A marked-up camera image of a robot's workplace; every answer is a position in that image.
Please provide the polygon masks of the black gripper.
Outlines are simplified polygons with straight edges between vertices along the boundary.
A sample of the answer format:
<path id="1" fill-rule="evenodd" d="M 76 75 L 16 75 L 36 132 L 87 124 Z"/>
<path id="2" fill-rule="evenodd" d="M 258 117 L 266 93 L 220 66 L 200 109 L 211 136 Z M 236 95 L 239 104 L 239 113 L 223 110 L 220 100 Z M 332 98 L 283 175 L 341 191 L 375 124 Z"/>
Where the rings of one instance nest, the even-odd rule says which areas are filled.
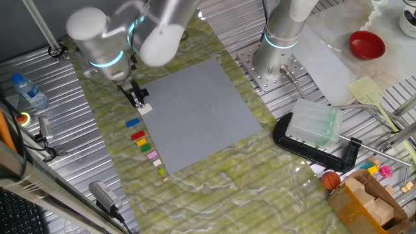
<path id="1" fill-rule="evenodd" d="M 119 82 L 117 87 L 126 95 L 126 98 L 134 108 L 137 109 L 139 106 L 146 105 L 145 97 L 147 96 L 147 90 L 141 89 L 134 79 Z"/>

